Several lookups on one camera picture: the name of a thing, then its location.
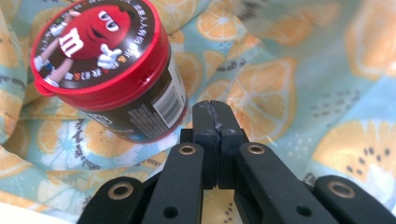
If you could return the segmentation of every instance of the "black metal arm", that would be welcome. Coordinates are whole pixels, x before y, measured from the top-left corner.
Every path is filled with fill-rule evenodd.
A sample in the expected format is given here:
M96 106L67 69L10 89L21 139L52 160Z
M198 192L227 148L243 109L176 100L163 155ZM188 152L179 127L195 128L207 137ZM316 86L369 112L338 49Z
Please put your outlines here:
M231 108L204 101L192 109L163 170L141 183L105 183L78 223L201 223L204 189L234 189L244 223L396 223L381 203L335 175L314 187L298 180L276 154L248 141Z

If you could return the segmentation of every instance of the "plastic container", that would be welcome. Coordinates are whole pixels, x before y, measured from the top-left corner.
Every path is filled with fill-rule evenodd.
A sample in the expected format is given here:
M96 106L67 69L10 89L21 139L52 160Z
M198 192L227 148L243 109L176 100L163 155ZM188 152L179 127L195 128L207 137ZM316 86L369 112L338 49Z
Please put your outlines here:
M134 142L177 126L187 96L167 34L149 1L80 1L37 37L35 85Z

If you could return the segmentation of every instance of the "barcode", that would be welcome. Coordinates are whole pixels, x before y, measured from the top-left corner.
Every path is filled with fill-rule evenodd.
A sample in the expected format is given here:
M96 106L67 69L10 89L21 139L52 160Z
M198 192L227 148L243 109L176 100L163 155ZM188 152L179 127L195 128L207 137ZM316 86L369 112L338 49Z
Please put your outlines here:
M177 94L175 86L171 86L166 90L163 96L153 104L154 108L160 114L168 128L175 124L181 112L183 105Z

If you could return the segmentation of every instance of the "cartoon character's arm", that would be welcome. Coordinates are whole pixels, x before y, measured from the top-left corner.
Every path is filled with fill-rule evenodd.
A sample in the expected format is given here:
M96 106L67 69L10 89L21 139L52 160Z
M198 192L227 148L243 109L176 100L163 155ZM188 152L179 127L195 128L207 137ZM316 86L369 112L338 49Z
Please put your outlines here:
M64 21L61 22L61 24L50 28L50 33L54 36L60 35L64 30L64 27L67 26L67 23L69 23L71 20L73 20L75 17L79 15L80 15L79 12L70 11L69 14L67 14L67 16L64 18Z
M103 54L99 56L97 65L105 69L115 68L117 57L122 54L122 51L120 49L111 50L107 44L102 44L100 50Z

